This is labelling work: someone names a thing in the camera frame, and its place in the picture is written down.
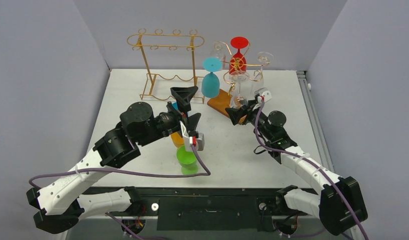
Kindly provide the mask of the clear wine glass front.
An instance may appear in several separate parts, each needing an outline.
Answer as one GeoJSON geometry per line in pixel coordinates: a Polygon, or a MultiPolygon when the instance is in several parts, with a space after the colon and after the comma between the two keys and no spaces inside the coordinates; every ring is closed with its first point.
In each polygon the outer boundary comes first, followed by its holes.
{"type": "Polygon", "coordinates": [[[243,70],[236,70],[230,74],[229,78],[232,82],[230,108],[238,109],[247,103],[247,98],[242,90],[242,83],[248,81],[249,77],[249,74],[243,70]]]}

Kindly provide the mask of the teal plastic goblet front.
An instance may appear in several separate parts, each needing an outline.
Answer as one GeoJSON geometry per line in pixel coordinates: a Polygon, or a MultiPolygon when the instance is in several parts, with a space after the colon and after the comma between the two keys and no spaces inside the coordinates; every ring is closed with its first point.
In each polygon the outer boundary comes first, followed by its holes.
{"type": "Polygon", "coordinates": [[[206,98],[215,98],[220,91],[220,80],[215,73],[223,68],[223,63],[217,57],[208,57],[203,61],[202,66],[208,73],[202,80],[201,92],[206,98]]]}

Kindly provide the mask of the clear wine glass amber tint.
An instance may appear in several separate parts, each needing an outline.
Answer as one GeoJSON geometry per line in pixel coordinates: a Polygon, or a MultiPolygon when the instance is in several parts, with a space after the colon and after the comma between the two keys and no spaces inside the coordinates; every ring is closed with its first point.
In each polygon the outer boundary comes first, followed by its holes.
{"type": "Polygon", "coordinates": [[[261,51],[258,53],[257,59],[260,62],[260,69],[255,70],[253,73],[251,83],[252,93],[264,87],[264,67],[268,66],[274,60],[274,56],[269,52],[261,51]]]}

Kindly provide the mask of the red plastic goblet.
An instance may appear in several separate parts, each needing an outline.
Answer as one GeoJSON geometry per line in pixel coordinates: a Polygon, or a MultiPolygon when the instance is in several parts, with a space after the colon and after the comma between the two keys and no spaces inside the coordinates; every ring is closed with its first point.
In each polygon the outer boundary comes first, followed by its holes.
{"type": "Polygon", "coordinates": [[[241,50],[246,48],[245,52],[247,52],[249,49],[249,40],[243,36],[236,36],[231,39],[230,45],[236,50],[236,53],[231,55],[229,74],[237,71],[245,72],[247,70],[247,61],[241,50]]]}

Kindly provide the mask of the clear glass tumbler goblet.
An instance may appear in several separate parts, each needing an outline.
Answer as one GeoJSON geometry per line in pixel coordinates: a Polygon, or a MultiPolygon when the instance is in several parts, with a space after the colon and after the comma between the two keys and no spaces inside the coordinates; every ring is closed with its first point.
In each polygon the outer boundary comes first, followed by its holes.
{"type": "Polygon", "coordinates": [[[223,70],[225,68],[225,61],[226,61],[226,54],[224,52],[224,44],[220,41],[214,43],[213,48],[210,52],[210,57],[217,58],[221,61],[221,68],[223,70]]]}

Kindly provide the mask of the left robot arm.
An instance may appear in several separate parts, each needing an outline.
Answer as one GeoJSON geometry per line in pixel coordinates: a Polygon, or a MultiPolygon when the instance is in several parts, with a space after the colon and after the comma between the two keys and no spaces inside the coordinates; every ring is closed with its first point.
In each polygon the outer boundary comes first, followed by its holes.
{"type": "Polygon", "coordinates": [[[111,212],[136,215],[142,208],[134,187],[112,192],[86,194],[86,191],[110,173],[122,173],[123,166],[139,157],[140,147],[171,134],[182,137],[186,151],[197,156],[204,149],[204,135],[196,130],[201,114],[189,114],[191,100],[198,87],[171,87],[176,104],[168,102],[167,112],[154,115],[150,104],[138,101],[120,114],[116,127],[109,130],[85,157],[67,172],[53,174],[54,181],[27,191],[29,204],[37,209],[35,226],[50,234],[59,234],[80,220],[111,212]]]}

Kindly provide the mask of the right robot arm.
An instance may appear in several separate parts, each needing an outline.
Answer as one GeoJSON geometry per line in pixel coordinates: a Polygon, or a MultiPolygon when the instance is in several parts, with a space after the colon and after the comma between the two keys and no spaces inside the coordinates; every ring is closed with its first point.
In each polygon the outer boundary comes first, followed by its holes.
{"type": "Polygon", "coordinates": [[[251,100],[240,108],[227,107],[225,110],[233,125],[253,124],[258,143],[315,192],[288,186],[278,192],[275,209],[282,214],[297,210],[314,216],[335,236],[357,226],[367,240],[369,236],[362,222],[367,220],[368,212],[359,183],[353,177],[342,177],[312,159],[284,129],[285,114],[274,110],[265,115],[262,112],[264,106],[264,102],[251,100]]]}

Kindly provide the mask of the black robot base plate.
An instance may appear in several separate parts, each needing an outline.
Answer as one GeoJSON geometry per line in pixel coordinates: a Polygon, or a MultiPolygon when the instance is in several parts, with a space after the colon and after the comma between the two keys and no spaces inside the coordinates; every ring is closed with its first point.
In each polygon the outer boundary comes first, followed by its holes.
{"type": "Polygon", "coordinates": [[[151,188],[134,190],[134,204],[117,217],[157,218],[158,231],[272,230],[272,220],[286,222],[298,210],[276,200],[276,188],[151,188]]]}

